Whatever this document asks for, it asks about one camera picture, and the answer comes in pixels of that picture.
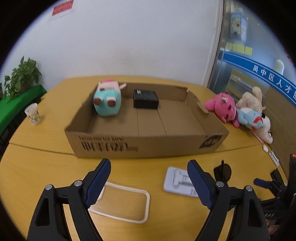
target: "blue plush toy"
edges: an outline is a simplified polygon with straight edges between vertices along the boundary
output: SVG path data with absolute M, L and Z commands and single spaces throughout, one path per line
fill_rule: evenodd
M 237 109 L 238 116 L 237 120 L 242 125 L 245 125 L 247 128 L 251 130 L 257 130 L 261 127 L 266 127 L 262 120 L 262 114 L 252 110 L 251 108 L 241 108 Z
M 118 114 L 121 107 L 121 89 L 124 87 L 126 87 L 126 84 L 119 86 L 115 80 L 104 80 L 98 84 L 93 103 L 100 116 Z

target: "blue banner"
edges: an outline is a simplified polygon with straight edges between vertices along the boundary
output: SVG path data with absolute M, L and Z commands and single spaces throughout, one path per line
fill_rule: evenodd
M 237 54 L 224 52 L 222 61 L 244 69 L 281 92 L 296 107 L 296 86 L 274 70 Z

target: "yellow sticky note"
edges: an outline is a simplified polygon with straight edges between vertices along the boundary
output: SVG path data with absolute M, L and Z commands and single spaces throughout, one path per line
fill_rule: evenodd
M 232 43 L 227 42 L 225 49 L 231 50 L 232 49 Z
M 244 45 L 232 44 L 232 50 L 239 53 L 244 53 Z
M 253 52 L 253 48 L 246 46 L 244 53 L 247 55 L 252 55 L 252 52 Z

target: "black box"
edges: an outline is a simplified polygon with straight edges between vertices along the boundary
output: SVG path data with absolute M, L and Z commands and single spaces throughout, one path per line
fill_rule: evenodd
M 158 103 L 159 103 L 159 100 L 154 91 L 146 91 L 146 90 L 133 91 L 134 108 L 157 109 Z

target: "yellow wooden table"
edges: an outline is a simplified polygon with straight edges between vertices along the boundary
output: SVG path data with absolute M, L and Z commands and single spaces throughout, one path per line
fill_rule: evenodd
M 105 241 L 194 240 L 199 233 L 208 209 L 198 198 L 170 194 L 163 190 L 169 166 L 186 169 L 187 162 L 196 159 L 204 171 L 213 175 L 213 168 L 224 159 L 232 168 L 230 186 L 243 188 L 252 185 L 261 199 L 272 194 L 253 185 L 254 178 L 270 180 L 275 169 L 272 160 L 256 145 L 238 150 L 193 156 L 119 160 L 111 159 L 109 182 L 144 189 L 151 195 L 148 221 L 144 224 L 127 223 L 91 214 Z M 30 220 L 44 187 L 51 183 L 56 188 L 83 179 L 100 160 L 76 158 L 74 155 L 34 150 L 9 144 L 0 162 L 0 195 L 12 220 L 26 237 Z M 65 209 L 73 240 L 79 240 Z M 233 211 L 229 212 L 219 240 L 225 240 Z
M 64 133 L 64 128 L 86 100 L 89 93 L 99 81 L 114 78 L 118 82 L 157 83 L 186 86 L 202 103 L 213 98 L 215 94 L 209 89 L 173 80 L 135 76 L 100 76 L 66 79 L 46 93 L 38 104 L 41 123 L 32 126 L 26 119 L 19 126 L 10 143 L 19 146 L 52 151 L 57 153 L 73 154 L 70 144 Z M 236 129 L 232 123 L 225 124 L 229 135 L 216 151 L 235 150 L 238 148 L 259 145 L 259 141 L 246 128 Z

